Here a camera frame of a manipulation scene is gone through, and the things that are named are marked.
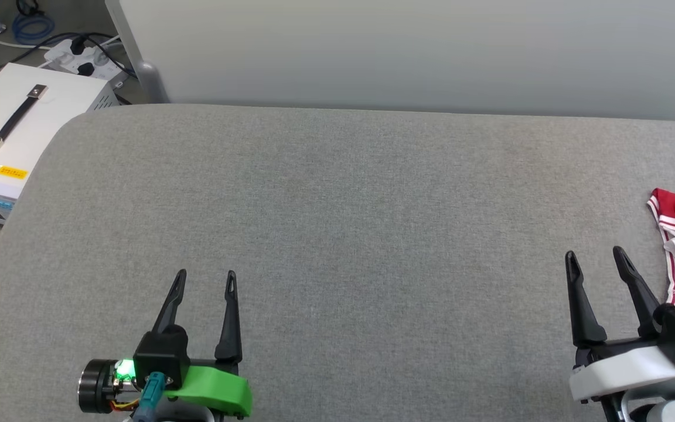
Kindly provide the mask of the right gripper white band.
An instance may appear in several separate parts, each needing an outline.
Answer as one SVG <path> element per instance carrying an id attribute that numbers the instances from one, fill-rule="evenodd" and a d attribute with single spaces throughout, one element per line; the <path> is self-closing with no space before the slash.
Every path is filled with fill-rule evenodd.
<path id="1" fill-rule="evenodd" d="M 627 285 L 640 338 L 608 341 L 584 289 L 584 273 L 573 251 L 565 254 L 571 338 L 576 347 L 570 393 L 583 404 L 627 406 L 629 401 L 658 398 L 675 401 L 675 341 L 657 338 L 654 311 L 659 302 L 621 246 L 613 246 L 619 277 Z"/>

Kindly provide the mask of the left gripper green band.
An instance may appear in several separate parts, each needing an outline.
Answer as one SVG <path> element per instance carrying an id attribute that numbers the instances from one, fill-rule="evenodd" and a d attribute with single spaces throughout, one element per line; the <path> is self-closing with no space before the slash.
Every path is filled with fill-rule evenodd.
<path id="1" fill-rule="evenodd" d="M 187 271 L 179 270 L 161 306 L 152 333 L 166 333 L 176 323 L 184 298 Z M 228 271 L 223 298 L 226 309 L 217 362 L 241 362 L 242 339 L 237 277 Z M 177 383 L 163 372 L 140 379 L 131 359 L 88 362 L 78 382 L 83 413 L 120 413 L 126 421 L 223 421 L 251 416 L 253 395 L 248 381 L 211 366 L 190 366 Z"/>

